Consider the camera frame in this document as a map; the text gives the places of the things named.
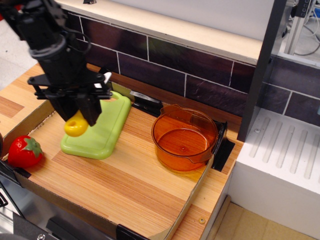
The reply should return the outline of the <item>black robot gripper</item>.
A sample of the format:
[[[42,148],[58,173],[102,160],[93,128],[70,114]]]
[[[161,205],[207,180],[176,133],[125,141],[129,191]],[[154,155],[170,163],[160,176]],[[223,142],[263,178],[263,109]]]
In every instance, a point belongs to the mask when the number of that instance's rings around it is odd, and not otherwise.
[[[112,96],[105,76],[89,70],[83,52],[63,35],[48,47],[30,49],[29,52],[44,72],[27,81],[34,87],[36,97],[49,99],[65,122],[80,110],[88,124],[94,126],[102,113],[100,100]]]

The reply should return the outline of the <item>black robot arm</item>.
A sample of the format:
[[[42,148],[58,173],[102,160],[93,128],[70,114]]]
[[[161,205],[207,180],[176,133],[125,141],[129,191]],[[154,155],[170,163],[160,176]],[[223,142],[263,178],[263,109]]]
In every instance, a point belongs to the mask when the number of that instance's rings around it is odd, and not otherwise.
[[[102,113],[100,101],[112,96],[103,74],[87,68],[78,31],[67,27],[67,15],[54,0],[2,0],[0,14],[12,30],[29,46],[42,75],[31,77],[39,100],[50,101],[64,121],[81,112],[90,126]]]

